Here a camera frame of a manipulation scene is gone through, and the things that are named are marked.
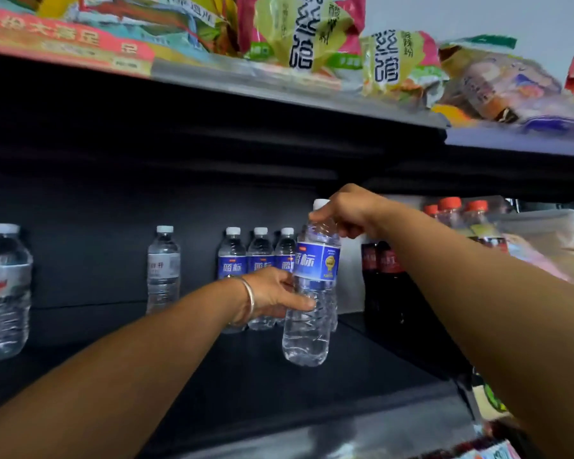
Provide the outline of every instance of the hand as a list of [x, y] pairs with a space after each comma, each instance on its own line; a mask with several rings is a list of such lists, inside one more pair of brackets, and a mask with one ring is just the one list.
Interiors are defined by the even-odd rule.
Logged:
[[[255, 298], [255, 309], [250, 319], [260, 315], [283, 318], [285, 308], [299, 311], [314, 309], [313, 299], [294, 293], [292, 275], [286, 270], [264, 267], [242, 277], [251, 286]], [[240, 322], [246, 313], [248, 313], [248, 307], [241, 309], [232, 322]]]
[[308, 214], [308, 218], [311, 222], [323, 222], [332, 217], [341, 237], [355, 238], [365, 232], [371, 238], [380, 239], [383, 237], [382, 215], [391, 205], [378, 194], [347, 184], [331, 195], [323, 208]]

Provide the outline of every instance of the plastic water bottle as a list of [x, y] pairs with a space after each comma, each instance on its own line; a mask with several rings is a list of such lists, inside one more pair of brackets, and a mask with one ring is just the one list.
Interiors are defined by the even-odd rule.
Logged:
[[[313, 209], [328, 201], [314, 200]], [[326, 360], [339, 257], [340, 238], [331, 219], [309, 224], [298, 239], [293, 272], [296, 292], [310, 296], [316, 306], [308, 312], [287, 310], [283, 354], [288, 361], [313, 367]]]
[[180, 294], [180, 248], [174, 243], [171, 225], [158, 225], [157, 237], [147, 255], [147, 314], [178, 301]]
[[[240, 241], [240, 227], [228, 227], [225, 229], [225, 238], [219, 245], [217, 258], [217, 278], [228, 275], [244, 275], [247, 273], [247, 251]], [[226, 327], [222, 333], [237, 333], [247, 326]]]
[[[296, 236], [293, 227], [283, 227], [281, 238], [274, 248], [274, 267], [293, 272], [295, 255]], [[285, 319], [277, 319], [276, 323], [282, 327], [285, 324]]]
[[[267, 227], [255, 227], [255, 238], [247, 250], [247, 266], [249, 272], [255, 272], [263, 267], [273, 266], [272, 245], [268, 239]], [[274, 326], [274, 317], [260, 316], [249, 321], [251, 330], [268, 330]]]
[[0, 359], [19, 354], [27, 341], [32, 263], [19, 226], [0, 224]]

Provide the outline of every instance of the blue bottle label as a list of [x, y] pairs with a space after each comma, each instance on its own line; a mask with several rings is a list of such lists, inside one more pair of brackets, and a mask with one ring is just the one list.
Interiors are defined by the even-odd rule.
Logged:
[[217, 278], [247, 273], [246, 256], [219, 256]]
[[274, 257], [265, 255], [259, 256], [247, 256], [248, 258], [248, 269], [249, 272], [255, 272], [256, 270], [263, 269], [264, 267], [270, 267], [274, 265]]
[[274, 256], [274, 267], [293, 272], [293, 264], [296, 260], [295, 254], [277, 254]]
[[340, 247], [298, 242], [293, 275], [308, 280], [334, 281], [338, 275]]

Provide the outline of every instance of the forearm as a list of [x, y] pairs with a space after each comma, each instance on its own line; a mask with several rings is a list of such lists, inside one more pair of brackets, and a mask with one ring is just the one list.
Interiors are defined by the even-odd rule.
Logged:
[[133, 457], [247, 300], [215, 282], [98, 340], [0, 408], [0, 458]]
[[379, 209], [378, 222], [511, 411], [547, 451], [574, 455], [574, 286], [398, 203]]

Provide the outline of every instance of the bracelet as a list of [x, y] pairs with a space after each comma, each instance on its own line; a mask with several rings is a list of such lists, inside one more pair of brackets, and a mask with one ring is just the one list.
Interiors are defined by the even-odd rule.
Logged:
[[238, 280], [240, 280], [245, 285], [245, 288], [247, 289], [247, 294], [249, 295], [249, 303], [251, 304], [251, 306], [249, 307], [249, 312], [241, 319], [241, 322], [230, 322], [230, 324], [228, 324], [231, 327], [242, 327], [247, 322], [249, 322], [249, 319], [253, 315], [253, 310], [255, 309], [255, 296], [253, 296], [253, 289], [251, 288], [251, 285], [249, 285], [248, 282], [239, 275], [230, 274], [227, 275], [226, 278], [237, 278]]

